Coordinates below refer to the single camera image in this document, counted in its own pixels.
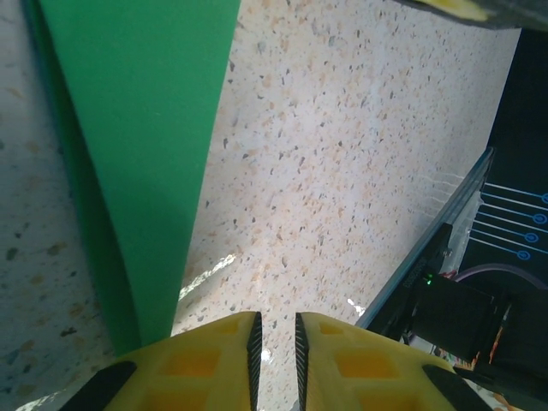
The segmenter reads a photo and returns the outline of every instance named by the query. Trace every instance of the green panel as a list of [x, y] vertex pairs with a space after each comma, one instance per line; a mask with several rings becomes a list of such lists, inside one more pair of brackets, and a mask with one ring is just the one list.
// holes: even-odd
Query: green panel
[[[171, 331], [239, 2], [39, 3], [125, 265], [94, 270], [105, 317], [128, 304], [105, 301], [126, 277], [152, 343]], [[88, 249], [116, 247], [104, 240]]]

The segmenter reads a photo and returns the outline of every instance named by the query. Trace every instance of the yellow object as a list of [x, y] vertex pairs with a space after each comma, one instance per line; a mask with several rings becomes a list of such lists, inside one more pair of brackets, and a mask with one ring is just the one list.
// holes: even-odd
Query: yellow object
[[260, 313], [238, 313], [134, 351], [137, 365], [105, 411], [256, 409]]
[[454, 411], [422, 369], [453, 372], [440, 358], [316, 313], [297, 314], [295, 339], [306, 411]]
[[471, 0], [419, 0], [449, 15], [472, 21], [487, 21], [489, 15]]

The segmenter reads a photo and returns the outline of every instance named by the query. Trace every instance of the speckled floor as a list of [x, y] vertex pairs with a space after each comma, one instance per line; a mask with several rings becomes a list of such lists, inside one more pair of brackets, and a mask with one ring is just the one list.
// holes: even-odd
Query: speckled floor
[[[0, 15], [12, 409], [71, 389], [110, 346], [16, 1]], [[243, 0], [174, 332], [262, 311], [259, 407], [289, 409], [295, 312], [357, 320], [348, 298], [372, 300], [483, 151], [518, 35], [380, 0]]]

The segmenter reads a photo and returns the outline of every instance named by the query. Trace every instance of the green foam board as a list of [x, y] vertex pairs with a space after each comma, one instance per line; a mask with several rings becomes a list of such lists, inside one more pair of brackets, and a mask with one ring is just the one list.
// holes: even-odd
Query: green foam board
[[116, 352], [168, 337], [239, 0], [29, 0]]

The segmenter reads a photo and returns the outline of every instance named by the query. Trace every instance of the purple cable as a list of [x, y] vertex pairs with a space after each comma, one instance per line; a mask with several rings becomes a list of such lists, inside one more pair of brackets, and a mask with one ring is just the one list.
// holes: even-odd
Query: purple cable
[[475, 267], [468, 268], [465, 271], [461, 271], [458, 274], [456, 274], [453, 277], [453, 281], [462, 281], [465, 278], [475, 276], [476, 274], [480, 274], [481, 272], [486, 271], [505, 271], [505, 272], [511, 272], [512, 274], [516, 274], [518, 277], [523, 278], [524, 280], [528, 281], [532, 285], [534, 285], [537, 289], [548, 289], [548, 285], [540, 281], [537, 277], [535, 277], [533, 274], [531, 274], [528, 271], [523, 270], [522, 268], [514, 267], [513, 265], [508, 264], [483, 264], [483, 265], [476, 265]]

